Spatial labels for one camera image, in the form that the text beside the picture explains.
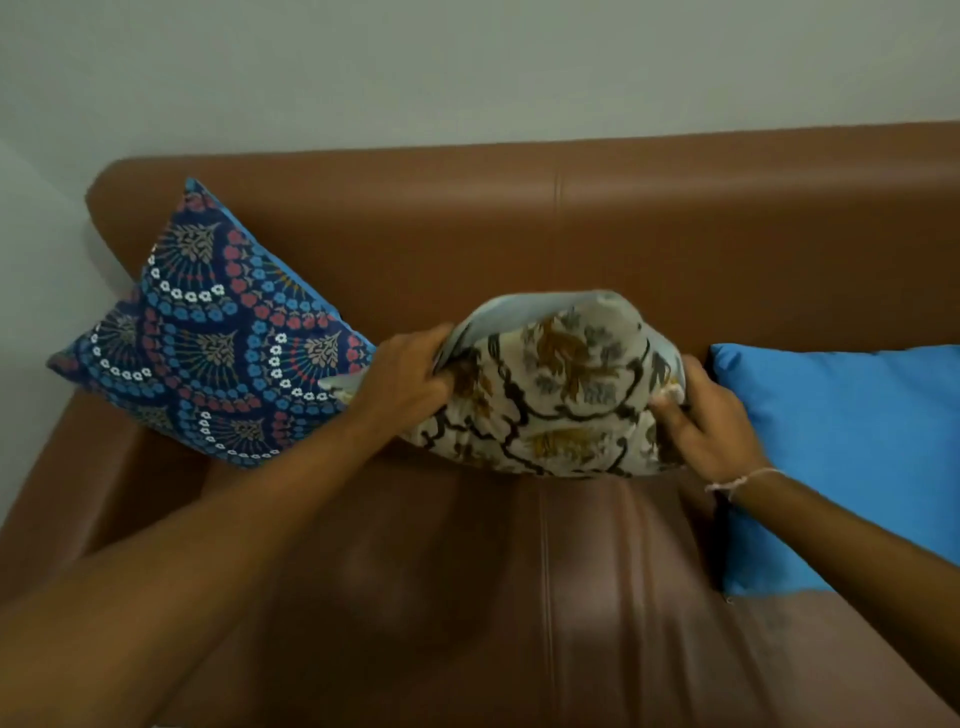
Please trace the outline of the beige floral patterned cushion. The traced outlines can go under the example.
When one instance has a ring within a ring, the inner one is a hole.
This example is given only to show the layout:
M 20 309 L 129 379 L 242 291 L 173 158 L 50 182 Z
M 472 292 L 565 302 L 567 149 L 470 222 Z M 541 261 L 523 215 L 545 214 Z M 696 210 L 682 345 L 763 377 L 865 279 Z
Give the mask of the beige floral patterned cushion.
M 458 323 L 448 404 L 400 439 L 485 470 L 581 479 L 677 467 L 650 399 L 687 399 L 678 347 L 616 292 L 495 297 Z

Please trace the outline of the person's left forearm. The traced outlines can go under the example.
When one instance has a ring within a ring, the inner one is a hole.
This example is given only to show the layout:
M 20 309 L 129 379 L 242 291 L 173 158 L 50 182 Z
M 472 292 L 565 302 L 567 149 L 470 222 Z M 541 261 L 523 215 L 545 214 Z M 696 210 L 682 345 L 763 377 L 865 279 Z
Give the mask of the person's left forearm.
M 392 438 L 342 415 L 0 609 L 0 728 L 150 728 L 317 514 Z

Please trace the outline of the person's right hand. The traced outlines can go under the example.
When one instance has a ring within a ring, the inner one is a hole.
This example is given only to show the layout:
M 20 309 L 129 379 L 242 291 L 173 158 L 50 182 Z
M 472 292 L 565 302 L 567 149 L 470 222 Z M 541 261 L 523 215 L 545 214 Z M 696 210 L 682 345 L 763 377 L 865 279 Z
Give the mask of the person's right hand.
M 664 428 L 683 463 L 709 490 L 730 492 L 776 469 L 767 458 L 740 399 L 714 382 L 695 357 L 681 358 L 686 402 L 699 408 L 700 427 Z

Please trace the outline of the brown leather sofa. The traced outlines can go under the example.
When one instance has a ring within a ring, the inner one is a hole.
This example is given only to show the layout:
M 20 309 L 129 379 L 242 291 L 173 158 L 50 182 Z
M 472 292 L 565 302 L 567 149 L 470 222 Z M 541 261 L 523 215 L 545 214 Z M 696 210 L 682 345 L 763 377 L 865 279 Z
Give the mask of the brown leather sofa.
M 234 486 L 442 321 L 450 405 L 334 498 L 159 723 L 960 728 L 647 410 L 681 354 L 774 466 L 960 566 L 960 122 L 138 155 L 130 292 L 0 529 L 0 608 Z

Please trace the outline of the person's right forearm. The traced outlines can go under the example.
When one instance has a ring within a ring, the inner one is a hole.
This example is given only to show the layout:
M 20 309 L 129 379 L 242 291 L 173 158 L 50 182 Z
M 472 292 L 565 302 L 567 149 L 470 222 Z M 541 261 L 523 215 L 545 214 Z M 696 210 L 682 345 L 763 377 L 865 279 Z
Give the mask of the person's right forearm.
M 796 552 L 960 717 L 960 566 L 779 470 L 726 494 Z

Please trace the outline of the person's left hand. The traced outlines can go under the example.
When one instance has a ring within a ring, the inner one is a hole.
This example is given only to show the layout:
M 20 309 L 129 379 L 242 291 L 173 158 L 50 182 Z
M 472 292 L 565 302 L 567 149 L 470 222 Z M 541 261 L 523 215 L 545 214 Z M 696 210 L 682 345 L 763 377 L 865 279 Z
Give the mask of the person's left hand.
M 453 324 L 397 334 L 383 342 L 346 409 L 366 444 L 381 448 L 411 431 L 445 407 L 452 398 L 454 376 L 435 371 L 435 360 Z

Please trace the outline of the plain blue cushion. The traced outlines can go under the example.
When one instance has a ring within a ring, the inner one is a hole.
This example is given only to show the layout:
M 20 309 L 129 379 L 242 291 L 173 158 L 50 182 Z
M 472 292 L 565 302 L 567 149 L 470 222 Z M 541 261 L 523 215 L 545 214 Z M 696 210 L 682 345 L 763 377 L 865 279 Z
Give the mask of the plain blue cushion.
M 960 567 L 960 345 L 710 356 L 774 467 Z

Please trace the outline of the navy floral patterned cushion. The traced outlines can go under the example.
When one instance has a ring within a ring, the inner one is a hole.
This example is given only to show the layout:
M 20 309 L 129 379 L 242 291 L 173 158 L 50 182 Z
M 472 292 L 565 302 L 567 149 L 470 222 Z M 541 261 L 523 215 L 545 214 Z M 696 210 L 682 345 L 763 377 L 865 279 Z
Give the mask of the navy floral patterned cushion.
M 142 426 L 241 468 L 343 411 L 329 379 L 375 345 L 197 179 L 130 293 L 47 367 Z

